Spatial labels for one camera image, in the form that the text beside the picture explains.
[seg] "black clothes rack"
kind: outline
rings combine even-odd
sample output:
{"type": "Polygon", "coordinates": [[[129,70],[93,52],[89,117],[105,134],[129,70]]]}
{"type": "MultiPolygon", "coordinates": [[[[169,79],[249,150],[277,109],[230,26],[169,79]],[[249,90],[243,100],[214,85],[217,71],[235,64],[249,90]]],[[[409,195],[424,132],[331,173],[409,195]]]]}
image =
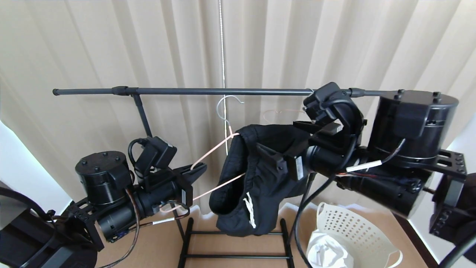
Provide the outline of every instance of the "black clothes rack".
{"type": "MultiPolygon", "coordinates": [[[[117,86],[113,88],[92,88],[92,89],[53,89],[55,96],[59,95],[83,95],[83,94],[114,94],[119,96],[131,96],[137,106],[140,119],[144,126],[147,136],[152,137],[147,116],[142,105],[140,95],[273,95],[273,96],[308,96],[311,93],[309,89],[242,89],[242,88],[138,88],[117,86]]],[[[306,199],[309,189],[314,180],[315,173],[311,174],[307,180],[306,192],[302,196],[301,204],[306,199]]],[[[175,217],[178,217],[176,210],[173,211],[175,217]]],[[[278,235],[283,237],[284,255],[231,255],[231,254],[189,254],[188,246],[192,235],[225,235],[224,232],[216,231],[194,231],[193,218],[188,218],[187,229],[184,231],[180,220],[176,220],[178,230],[182,236],[183,245],[178,261],[178,268],[184,268],[187,258],[244,258],[244,259],[285,259],[288,268],[294,268],[293,254],[291,252],[291,239],[293,236],[294,225],[288,233],[285,219],[281,219],[281,232],[271,232],[268,235],[278,235]]]]}

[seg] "curtain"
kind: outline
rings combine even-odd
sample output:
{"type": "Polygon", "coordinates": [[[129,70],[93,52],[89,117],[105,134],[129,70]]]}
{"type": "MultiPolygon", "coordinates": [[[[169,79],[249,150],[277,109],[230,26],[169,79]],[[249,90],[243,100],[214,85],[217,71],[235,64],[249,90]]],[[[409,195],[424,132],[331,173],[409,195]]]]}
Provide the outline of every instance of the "curtain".
{"type": "MultiPolygon", "coordinates": [[[[74,166],[82,157],[125,152],[146,135],[130,97],[56,97],[53,88],[222,87],[224,71],[229,88],[316,89],[334,81],[440,91],[460,100],[444,147],[476,110],[473,0],[222,0],[221,7],[224,70],[218,0],[1,1],[2,121],[79,200],[85,193],[74,166]]],[[[171,167],[195,162],[223,140],[220,97],[142,97],[152,133],[178,147],[171,167]]],[[[227,99],[233,130],[306,120],[292,111],[303,97],[238,98],[244,104],[227,99]]],[[[378,99],[355,102],[372,122],[378,99]]],[[[222,147],[204,161],[208,171],[194,195],[217,184],[225,157],[222,147]]],[[[335,186],[321,200],[369,202],[335,186]]],[[[197,204],[207,212],[208,196],[197,204]]]]}

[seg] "wooden floor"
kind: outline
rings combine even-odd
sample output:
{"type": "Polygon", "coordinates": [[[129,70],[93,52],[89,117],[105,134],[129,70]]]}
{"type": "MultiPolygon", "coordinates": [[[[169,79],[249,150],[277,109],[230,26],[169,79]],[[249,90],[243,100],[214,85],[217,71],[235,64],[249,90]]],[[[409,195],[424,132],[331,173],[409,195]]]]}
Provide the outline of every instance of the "wooden floor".
{"type": "MultiPolygon", "coordinates": [[[[390,212],[364,213],[356,211],[364,216],[377,227],[379,227],[392,241],[392,243],[403,252],[403,261],[398,267],[402,268],[425,268],[423,259],[406,236],[403,229],[395,220],[390,212]]],[[[286,206],[280,211],[280,217],[287,221],[288,229],[296,215],[296,211],[291,206],[286,206]]],[[[191,216],[195,220],[194,230],[215,231],[216,216],[201,216],[200,211],[195,209],[191,216]]],[[[155,215],[142,221],[149,222],[167,218],[170,216],[155,215]]],[[[184,228],[187,226],[187,219],[182,220],[184,228]]],[[[315,208],[305,210],[300,223],[300,238],[303,243],[304,251],[307,248],[307,241],[311,232],[316,226],[315,208]]],[[[98,256],[96,267],[108,264],[120,258],[130,247],[134,235],[129,234],[114,244],[105,243],[103,249],[98,256]]],[[[297,268],[304,268],[296,244],[293,240],[292,251],[294,263],[297,268]]],[[[153,267],[177,267],[180,251],[182,249],[182,240],[175,222],[167,222],[160,225],[145,227],[140,230],[139,239],[134,251],[123,262],[115,267],[117,268],[153,268],[153,267]]],[[[281,236],[250,236],[244,238],[228,237],[226,235],[192,235],[190,241],[189,254],[284,254],[283,239],[281,236]]],[[[397,256],[392,256],[391,261],[394,262],[397,256]]],[[[241,268],[286,268],[287,263],[284,259],[187,259],[186,267],[188,268],[215,268],[215,267],[241,267],[241,268]]]]}

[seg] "perforated basket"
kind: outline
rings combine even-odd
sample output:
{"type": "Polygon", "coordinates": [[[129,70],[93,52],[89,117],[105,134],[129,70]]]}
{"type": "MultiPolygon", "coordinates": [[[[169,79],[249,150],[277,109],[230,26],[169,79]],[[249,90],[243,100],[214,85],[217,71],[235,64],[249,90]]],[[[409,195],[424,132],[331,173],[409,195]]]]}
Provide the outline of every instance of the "perforated basket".
{"type": "Polygon", "coordinates": [[[317,228],[347,250],[354,258],[354,268],[393,268],[403,259],[402,252],[377,226],[343,207],[319,204],[317,228]],[[400,257],[394,264],[388,264],[394,252],[399,252],[400,257]]]}

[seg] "horizontal metal rod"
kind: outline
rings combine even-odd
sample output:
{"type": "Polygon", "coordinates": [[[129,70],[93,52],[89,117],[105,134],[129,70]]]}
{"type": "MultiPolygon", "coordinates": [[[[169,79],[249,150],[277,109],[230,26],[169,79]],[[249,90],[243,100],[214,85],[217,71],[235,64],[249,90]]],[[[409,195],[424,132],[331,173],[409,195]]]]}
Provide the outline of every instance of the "horizontal metal rod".
{"type": "MultiPolygon", "coordinates": [[[[191,231],[190,234],[192,235],[226,235],[225,232],[215,232],[215,231],[191,231]]],[[[268,235],[283,235],[281,232],[271,232],[268,235]]]]}
{"type": "Polygon", "coordinates": [[[273,256],[273,255],[206,255],[206,254],[185,254],[184,258],[267,258],[267,259],[287,259],[288,256],[273,256]]]}
{"type": "MultiPolygon", "coordinates": [[[[308,96],[310,89],[266,89],[266,88],[127,88],[126,94],[140,95],[273,95],[308,96]]],[[[58,95],[114,94],[112,88],[54,89],[58,95]]]]}

